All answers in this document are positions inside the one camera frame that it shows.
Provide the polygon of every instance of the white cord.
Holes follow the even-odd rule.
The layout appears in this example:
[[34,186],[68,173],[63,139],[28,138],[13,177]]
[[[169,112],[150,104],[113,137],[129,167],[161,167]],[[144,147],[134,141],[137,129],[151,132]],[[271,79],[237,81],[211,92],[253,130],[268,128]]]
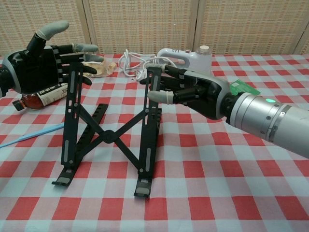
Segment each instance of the white cord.
[[[131,57],[134,57],[134,58],[140,60],[141,63],[131,67]],[[124,62],[124,65],[121,67],[120,64],[121,64],[122,59],[125,59],[125,62]],[[135,52],[129,52],[127,49],[124,52],[124,54],[119,58],[118,67],[120,69],[122,69],[122,71],[124,72],[124,74],[127,77],[135,77],[135,79],[137,81],[139,81],[140,79],[144,79],[146,77],[147,69],[145,68],[145,65],[148,64],[148,63],[157,64],[157,60],[158,59],[162,59],[164,61],[167,61],[172,66],[177,67],[176,64],[173,61],[171,61],[169,58],[167,58],[167,57],[157,57],[156,54],[139,54],[139,53],[135,53]],[[141,64],[143,64],[141,72],[140,71],[135,71],[135,74],[129,74],[128,73],[129,70],[136,69]]]

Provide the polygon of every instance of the robotic hand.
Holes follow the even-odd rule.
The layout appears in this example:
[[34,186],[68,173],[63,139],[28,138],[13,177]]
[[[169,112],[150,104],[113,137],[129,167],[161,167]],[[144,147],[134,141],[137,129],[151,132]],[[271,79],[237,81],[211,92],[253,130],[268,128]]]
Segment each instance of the robotic hand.
[[[4,57],[0,67],[0,97],[9,89],[18,93],[29,94],[38,92],[58,83],[67,82],[69,64],[71,62],[97,61],[103,57],[89,54],[67,55],[75,52],[96,52],[98,47],[90,44],[69,44],[45,46],[55,34],[69,27],[67,21],[50,23],[37,30],[26,50],[16,51]],[[96,74],[91,67],[84,66],[84,72]],[[86,77],[83,82],[91,85]]]
[[250,93],[232,95],[227,81],[169,65],[161,91],[150,91],[155,102],[182,103],[210,119],[226,117],[233,127],[309,158],[309,111]]

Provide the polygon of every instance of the bottle label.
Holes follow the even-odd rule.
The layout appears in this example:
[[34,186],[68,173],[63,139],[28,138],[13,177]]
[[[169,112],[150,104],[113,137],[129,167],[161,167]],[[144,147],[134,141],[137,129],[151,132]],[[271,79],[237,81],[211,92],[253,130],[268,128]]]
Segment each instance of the bottle label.
[[38,92],[44,106],[53,103],[67,95],[68,84],[62,83]]

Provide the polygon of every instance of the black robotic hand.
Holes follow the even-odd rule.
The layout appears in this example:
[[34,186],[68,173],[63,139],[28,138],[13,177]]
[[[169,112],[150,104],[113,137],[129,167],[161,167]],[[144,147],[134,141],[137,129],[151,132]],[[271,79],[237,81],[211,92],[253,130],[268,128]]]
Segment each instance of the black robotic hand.
[[156,102],[167,104],[181,103],[210,119],[225,116],[222,104],[230,94],[227,81],[187,69],[178,69],[169,65],[157,66],[168,76],[161,77],[160,89],[150,91],[148,97]]
[[[89,54],[65,55],[77,52],[96,52],[98,47],[92,44],[69,44],[45,46],[55,34],[69,27],[67,21],[50,23],[37,30],[27,48],[12,52],[4,57],[0,68],[0,97],[9,89],[18,93],[38,92],[58,83],[67,82],[71,62],[97,61],[103,57]],[[96,74],[91,67],[84,66],[84,72]],[[83,82],[91,85],[86,77]]]

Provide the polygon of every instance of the table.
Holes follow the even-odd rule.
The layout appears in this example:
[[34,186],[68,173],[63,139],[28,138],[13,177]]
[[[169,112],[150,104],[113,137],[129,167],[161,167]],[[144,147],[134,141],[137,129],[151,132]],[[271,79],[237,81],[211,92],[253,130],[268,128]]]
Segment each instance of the table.
[[[117,62],[120,55],[105,55]],[[309,110],[309,55],[214,56],[213,74],[240,79],[265,97]],[[0,99],[0,143],[64,120],[65,100],[18,112]],[[101,121],[116,130],[141,111],[144,86],[117,69],[93,79],[83,106],[109,107]],[[81,121],[79,135],[86,124]],[[141,123],[122,136],[138,154]],[[85,156],[68,188],[60,171],[63,130],[0,150],[0,231],[304,232],[309,228],[309,160],[204,118],[162,105],[151,198],[134,199],[137,172],[114,144]]]

